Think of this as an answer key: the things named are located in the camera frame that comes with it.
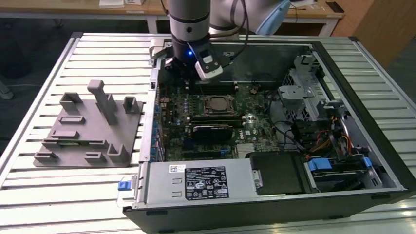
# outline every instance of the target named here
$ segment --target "white paper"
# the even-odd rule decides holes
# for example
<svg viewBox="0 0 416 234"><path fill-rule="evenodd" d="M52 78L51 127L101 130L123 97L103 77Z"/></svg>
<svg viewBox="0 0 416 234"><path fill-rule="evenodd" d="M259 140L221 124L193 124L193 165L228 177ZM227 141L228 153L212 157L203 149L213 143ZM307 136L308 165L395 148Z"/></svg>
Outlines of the white paper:
<svg viewBox="0 0 416 234"><path fill-rule="evenodd" d="M303 1L292 2L291 8L301 7L301 6L309 6L313 4L316 4L316 2L313 0L303 0Z"/></svg>
<svg viewBox="0 0 416 234"><path fill-rule="evenodd" d="M100 0L100 8L121 8L124 0Z"/></svg>
<svg viewBox="0 0 416 234"><path fill-rule="evenodd" d="M124 0L125 4L141 5L144 0Z"/></svg>

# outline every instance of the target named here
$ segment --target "gray plastic holder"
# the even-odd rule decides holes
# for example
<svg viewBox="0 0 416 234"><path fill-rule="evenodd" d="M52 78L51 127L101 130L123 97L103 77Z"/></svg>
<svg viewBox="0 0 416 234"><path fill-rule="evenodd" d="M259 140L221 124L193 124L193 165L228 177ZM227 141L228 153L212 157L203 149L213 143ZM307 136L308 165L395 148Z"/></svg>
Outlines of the gray plastic holder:
<svg viewBox="0 0 416 234"><path fill-rule="evenodd" d="M104 82L91 80L88 91L96 100L65 93L63 110L35 154L35 166L127 167L135 144L143 102L135 97L115 101Z"/></svg>

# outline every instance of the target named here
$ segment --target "table leg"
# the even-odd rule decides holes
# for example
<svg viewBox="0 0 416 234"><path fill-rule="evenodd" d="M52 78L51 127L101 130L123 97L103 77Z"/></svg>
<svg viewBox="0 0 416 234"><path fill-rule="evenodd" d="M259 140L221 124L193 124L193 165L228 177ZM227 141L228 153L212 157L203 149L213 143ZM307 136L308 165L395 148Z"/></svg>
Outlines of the table leg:
<svg viewBox="0 0 416 234"><path fill-rule="evenodd" d="M320 30L320 33L319 33L319 36L320 37L329 37L335 28L336 28L336 25L337 25L337 22L339 22L339 19L328 19L327 20L327 23L323 27L323 29Z"/></svg>
<svg viewBox="0 0 416 234"><path fill-rule="evenodd" d="M147 16L145 20L148 22L149 33L157 33L157 25L156 25L157 17Z"/></svg>

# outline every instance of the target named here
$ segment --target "wooden desk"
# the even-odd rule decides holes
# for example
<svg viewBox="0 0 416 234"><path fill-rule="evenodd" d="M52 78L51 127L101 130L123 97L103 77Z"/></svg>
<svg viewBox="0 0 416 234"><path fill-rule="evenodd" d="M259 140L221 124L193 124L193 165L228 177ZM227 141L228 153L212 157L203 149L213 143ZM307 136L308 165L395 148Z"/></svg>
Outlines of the wooden desk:
<svg viewBox="0 0 416 234"><path fill-rule="evenodd" d="M149 33L157 33L157 20L168 20L159 0L147 0L143 5L125 5L123 8L100 9L100 0L0 0L1 18L41 19L108 19L147 20ZM329 36L343 13L335 13L319 0L315 6L289 10L288 23L324 24L320 36Z"/></svg>

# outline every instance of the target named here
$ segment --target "blue latch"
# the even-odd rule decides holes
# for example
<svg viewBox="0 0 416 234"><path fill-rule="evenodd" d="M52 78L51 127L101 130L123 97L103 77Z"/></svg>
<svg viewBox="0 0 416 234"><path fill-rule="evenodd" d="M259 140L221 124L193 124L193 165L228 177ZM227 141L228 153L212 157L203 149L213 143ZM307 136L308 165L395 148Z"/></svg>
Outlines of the blue latch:
<svg viewBox="0 0 416 234"><path fill-rule="evenodd" d="M332 169L329 160L327 158L313 158L308 162L308 166L309 166L309 170L311 171L315 171L315 170L331 170Z"/></svg>
<svg viewBox="0 0 416 234"><path fill-rule="evenodd" d="M131 181L120 181L119 182L119 191L131 190Z"/></svg>
<svg viewBox="0 0 416 234"><path fill-rule="evenodd" d="M364 157L363 160L364 160L365 167L367 167L367 168L371 168L372 163L371 163L371 161L369 161L369 158L368 158L368 157Z"/></svg>

